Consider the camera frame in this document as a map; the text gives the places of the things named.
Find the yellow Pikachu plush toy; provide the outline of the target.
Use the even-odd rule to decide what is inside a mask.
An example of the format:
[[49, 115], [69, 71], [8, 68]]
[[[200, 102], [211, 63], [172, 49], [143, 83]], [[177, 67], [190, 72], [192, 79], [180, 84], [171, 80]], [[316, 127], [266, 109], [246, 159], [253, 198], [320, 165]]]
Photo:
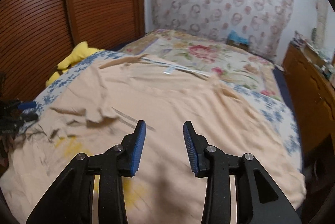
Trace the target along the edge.
[[64, 60], [62, 60], [58, 65], [56, 65], [47, 79], [45, 86], [48, 87], [55, 80], [57, 80], [61, 75], [66, 73], [69, 69], [74, 67], [76, 64], [91, 56], [94, 53], [103, 51], [102, 49], [89, 47], [86, 41], [80, 42], [74, 47], [70, 55], [68, 55]]

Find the peach printed t-shirt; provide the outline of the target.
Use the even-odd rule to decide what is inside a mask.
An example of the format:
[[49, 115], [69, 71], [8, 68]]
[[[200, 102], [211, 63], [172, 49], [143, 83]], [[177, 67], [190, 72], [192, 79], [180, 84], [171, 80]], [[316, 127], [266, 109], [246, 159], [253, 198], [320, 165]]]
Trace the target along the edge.
[[94, 62], [14, 141], [1, 190], [24, 223], [65, 166], [83, 152], [104, 153], [144, 120], [140, 167], [124, 179], [130, 223], [200, 223], [206, 180], [191, 171], [183, 124], [227, 154], [252, 153], [294, 208], [305, 179], [282, 140], [241, 95], [214, 75], [168, 68], [157, 57]]

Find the cardboard box with blue cloth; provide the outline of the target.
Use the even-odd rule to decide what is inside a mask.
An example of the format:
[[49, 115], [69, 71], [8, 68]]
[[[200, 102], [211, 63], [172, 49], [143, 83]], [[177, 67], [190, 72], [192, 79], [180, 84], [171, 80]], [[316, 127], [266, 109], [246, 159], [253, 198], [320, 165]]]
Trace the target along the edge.
[[227, 37], [227, 45], [235, 46], [245, 51], [249, 50], [249, 41], [243, 37], [240, 37], [235, 31], [231, 31]]

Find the brown louvered wardrobe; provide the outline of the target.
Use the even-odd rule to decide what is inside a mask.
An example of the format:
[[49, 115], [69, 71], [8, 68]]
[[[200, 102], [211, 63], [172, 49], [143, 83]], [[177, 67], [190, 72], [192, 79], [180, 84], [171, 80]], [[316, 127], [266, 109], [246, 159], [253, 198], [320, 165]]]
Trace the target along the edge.
[[82, 41], [114, 49], [144, 33], [144, 0], [1, 0], [1, 98], [33, 100]]

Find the wooden sideboard cabinet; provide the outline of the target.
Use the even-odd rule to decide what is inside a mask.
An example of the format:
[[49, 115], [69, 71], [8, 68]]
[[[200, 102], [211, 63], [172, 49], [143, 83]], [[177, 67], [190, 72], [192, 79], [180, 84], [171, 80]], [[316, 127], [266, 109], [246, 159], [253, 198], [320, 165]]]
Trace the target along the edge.
[[292, 44], [283, 60], [283, 69], [300, 129], [301, 147], [307, 156], [329, 135], [334, 136], [334, 88]]

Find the blue floral white blanket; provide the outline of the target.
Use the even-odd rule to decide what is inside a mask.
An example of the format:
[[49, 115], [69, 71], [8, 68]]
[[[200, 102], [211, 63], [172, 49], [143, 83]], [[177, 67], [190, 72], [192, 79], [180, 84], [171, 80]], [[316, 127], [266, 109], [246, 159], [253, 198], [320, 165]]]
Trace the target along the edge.
[[[44, 89], [35, 99], [29, 109], [23, 111], [24, 114], [30, 112], [41, 116], [43, 112], [61, 95], [67, 86], [78, 77], [82, 71], [94, 62], [102, 62], [109, 60], [117, 60], [120, 58], [128, 58], [129, 55], [105, 50], [97, 52], [78, 65], [70, 69], [68, 72], [60, 76], [50, 86]], [[265, 119], [271, 124], [282, 140], [283, 146], [289, 156], [290, 162], [299, 171], [302, 172], [304, 165], [304, 157], [302, 153], [301, 137], [296, 122], [294, 112], [284, 103], [273, 99], [259, 92], [247, 89], [241, 85], [223, 81], [231, 87], [235, 92], [241, 95], [254, 109], [263, 114]]]

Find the pink floral bed cover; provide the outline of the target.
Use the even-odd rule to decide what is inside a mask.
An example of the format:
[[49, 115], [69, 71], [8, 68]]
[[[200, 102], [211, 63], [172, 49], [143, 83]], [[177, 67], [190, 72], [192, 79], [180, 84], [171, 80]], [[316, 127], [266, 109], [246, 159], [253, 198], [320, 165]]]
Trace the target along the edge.
[[156, 55], [190, 69], [216, 74], [221, 80], [283, 101], [273, 74], [273, 63], [223, 42], [159, 29], [127, 44], [120, 52]]

